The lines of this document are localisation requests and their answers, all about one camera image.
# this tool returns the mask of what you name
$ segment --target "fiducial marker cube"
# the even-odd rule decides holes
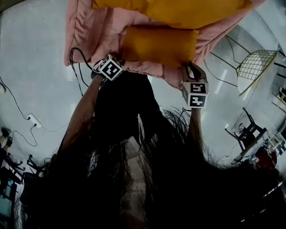
[[[122,66],[110,54],[100,63],[100,72],[111,81],[114,80],[122,70]]]
[[[188,108],[205,108],[209,96],[209,85],[200,82],[183,82],[182,96]]]

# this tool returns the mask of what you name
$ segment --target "black chair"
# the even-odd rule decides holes
[[[37,202],[39,194],[43,191],[43,178],[40,177],[41,173],[44,173],[45,168],[50,162],[45,163],[43,166],[38,166],[33,160],[33,156],[30,155],[27,161],[27,165],[36,170],[36,173],[25,172],[23,176],[24,188],[20,197],[21,203],[26,209],[29,209],[31,205]]]
[[[37,174],[24,173],[24,188],[20,197],[20,201],[26,207],[37,202],[39,194],[43,191],[42,178]]]
[[[240,148],[242,149],[240,155],[234,159],[235,162],[239,162],[267,131],[266,128],[261,128],[254,122],[252,116],[245,110],[245,108],[243,108],[243,110],[249,118],[250,125],[247,128],[244,128],[239,136],[237,136],[235,133],[232,134],[227,129],[225,129],[229,135],[238,141]],[[259,131],[257,137],[253,135],[256,130]]]
[[[10,176],[11,177],[10,179],[15,181],[13,178],[14,177],[17,178],[17,176],[16,176],[16,174],[17,174],[21,178],[21,183],[18,183],[18,180],[17,180],[18,178],[16,179],[15,182],[18,184],[22,184],[23,183],[23,173],[21,173],[20,170],[25,171],[25,167],[23,167],[23,168],[20,167],[23,164],[22,161],[20,161],[19,163],[12,161],[12,159],[10,158],[10,154],[6,155],[4,160],[6,161],[6,163],[8,163],[9,168],[13,169],[13,171],[11,171],[13,173],[13,175]]]
[[[17,187],[17,184],[22,184],[22,181],[11,170],[7,169],[6,167],[1,168],[0,179],[1,179],[0,196],[3,196],[4,198],[6,197],[4,195],[4,189],[8,186],[9,180],[13,182],[12,187]]]

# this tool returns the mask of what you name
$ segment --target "metal chair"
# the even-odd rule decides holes
[[[234,159],[235,162],[240,161],[246,155],[246,153],[255,145],[255,143],[264,135],[264,133],[267,131],[266,128],[261,128],[254,122],[252,116],[245,110],[245,108],[243,108],[243,110],[245,111],[245,113],[247,114],[247,116],[249,118],[250,125],[247,128],[244,128],[241,131],[241,134],[239,136],[237,136],[235,133],[232,134],[227,129],[225,129],[225,131],[229,135],[231,135],[232,137],[234,137],[238,141],[240,148],[242,150],[240,155]],[[259,131],[259,134],[257,137],[255,137],[253,135],[253,133],[256,130]],[[246,139],[249,138],[250,136],[253,136],[254,139],[251,138],[250,139],[251,141],[248,142]]]
[[[35,164],[35,162],[32,160],[32,158],[33,158],[33,155],[30,155],[29,159],[27,160],[27,165],[36,170],[36,175],[39,175],[40,173],[43,173],[45,167],[47,167],[49,164],[46,163],[45,165],[40,167],[37,164]]]
[[[240,47],[242,47],[249,53],[248,56],[246,56],[246,58],[241,63],[239,63],[239,66],[235,68],[233,65],[229,64],[227,61],[223,60],[222,58],[211,52],[212,55],[214,55],[218,59],[228,64],[236,71],[237,87],[241,96],[245,94],[250,89],[250,87],[261,78],[266,69],[274,62],[275,57],[277,55],[277,51],[257,50],[254,52],[249,52],[247,49],[245,49],[242,45],[240,45],[231,37],[226,36],[226,39],[228,40],[231,46],[233,57],[234,57],[234,51],[230,43],[230,40],[234,41],[236,44],[238,44]]]

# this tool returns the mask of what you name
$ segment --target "long black hair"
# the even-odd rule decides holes
[[[153,120],[155,134],[139,149],[145,183],[144,223],[138,228],[239,226],[286,223],[286,181],[278,172],[217,167],[206,161],[197,123],[166,111]],[[126,139],[92,118],[61,147],[43,177],[37,202],[21,210],[22,226],[123,228],[125,193],[132,185]]]

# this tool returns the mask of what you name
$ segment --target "power strip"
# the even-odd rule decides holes
[[[33,122],[33,124],[36,124],[36,126],[38,128],[41,128],[42,124],[41,122],[31,113],[28,115],[28,117],[30,118],[30,120]]]

